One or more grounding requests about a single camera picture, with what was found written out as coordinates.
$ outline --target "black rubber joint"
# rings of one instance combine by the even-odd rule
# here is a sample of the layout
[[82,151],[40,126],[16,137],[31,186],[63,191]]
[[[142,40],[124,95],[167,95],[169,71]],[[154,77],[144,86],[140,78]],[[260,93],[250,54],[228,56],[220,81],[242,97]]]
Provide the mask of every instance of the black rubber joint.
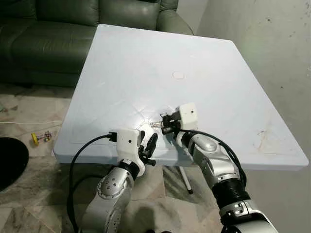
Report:
[[191,140],[191,138],[193,136],[195,136],[196,133],[184,133],[184,135],[181,137],[181,143],[185,146],[185,147],[189,147],[189,142]]
[[136,177],[139,173],[139,167],[133,162],[128,164],[128,163],[123,162],[123,160],[121,160],[118,167],[123,168],[123,169],[127,170],[129,173],[131,173],[133,180],[136,179]]
[[238,201],[250,199],[239,179],[228,179],[217,183],[212,188],[212,192],[216,198],[219,209]]

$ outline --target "sofa armrest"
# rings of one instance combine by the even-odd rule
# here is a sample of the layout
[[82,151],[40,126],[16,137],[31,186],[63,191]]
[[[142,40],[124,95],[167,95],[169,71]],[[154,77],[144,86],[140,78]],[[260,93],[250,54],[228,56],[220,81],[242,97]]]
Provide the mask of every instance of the sofa armrest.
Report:
[[189,25],[174,10],[164,10],[160,12],[157,18],[156,30],[193,35],[193,31]]

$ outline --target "white cable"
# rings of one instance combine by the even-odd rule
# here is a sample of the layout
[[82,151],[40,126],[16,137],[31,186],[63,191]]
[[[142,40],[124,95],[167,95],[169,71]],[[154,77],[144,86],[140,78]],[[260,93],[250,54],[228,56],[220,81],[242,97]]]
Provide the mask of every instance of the white cable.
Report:
[[41,123],[23,123],[23,122],[10,122],[10,121],[0,121],[0,124],[17,124],[17,125],[44,125],[52,123],[63,123],[62,121],[47,121]]

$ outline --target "yellow object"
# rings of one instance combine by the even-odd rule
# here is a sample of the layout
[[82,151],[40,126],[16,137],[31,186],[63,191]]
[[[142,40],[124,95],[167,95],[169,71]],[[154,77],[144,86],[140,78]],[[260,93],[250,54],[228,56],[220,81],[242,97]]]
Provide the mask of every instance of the yellow object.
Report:
[[35,143],[36,145],[38,145],[39,143],[38,143],[38,139],[37,139],[37,136],[35,135],[35,133],[32,133],[32,134],[31,134],[31,137],[33,137],[34,143]]

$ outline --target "black round object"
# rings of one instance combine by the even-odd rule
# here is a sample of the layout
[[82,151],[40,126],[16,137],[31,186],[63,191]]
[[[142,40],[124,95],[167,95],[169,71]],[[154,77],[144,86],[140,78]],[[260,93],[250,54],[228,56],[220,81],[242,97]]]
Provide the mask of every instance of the black round object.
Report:
[[2,191],[23,173],[29,153],[24,143],[10,137],[0,137],[0,151],[0,191]]

